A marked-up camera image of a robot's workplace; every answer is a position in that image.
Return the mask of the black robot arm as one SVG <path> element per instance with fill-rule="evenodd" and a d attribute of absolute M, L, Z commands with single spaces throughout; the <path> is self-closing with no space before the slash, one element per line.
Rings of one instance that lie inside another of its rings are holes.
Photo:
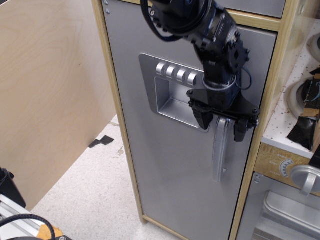
<path fill-rule="evenodd" d="M 242 142 L 259 124 L 260 109 L 243 97 L 242 73 L 249 61 L 235 20 L 213 0 L 142 0 L 152 32 L 164 42 L 185 39 L 203 65 L 204 88 L 189 90 L 189 106 L 202 129 L 214 115 L 234 120 L 234 140 Z"/>

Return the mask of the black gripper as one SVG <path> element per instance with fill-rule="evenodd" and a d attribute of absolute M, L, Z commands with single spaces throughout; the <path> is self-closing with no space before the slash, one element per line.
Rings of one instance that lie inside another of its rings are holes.
<path fill-rule="evenodd" d="M 260 109 L 245 99 L 237 82 L 225 89 L 191 89 L 186 95 L 193 115 L 203 130 L 207 130 L 213 120 L 213 115 L 220 115 L 237 121 L 234 124 L 234 140 L 240 143 L 252 127 L 259 125 Z"/>

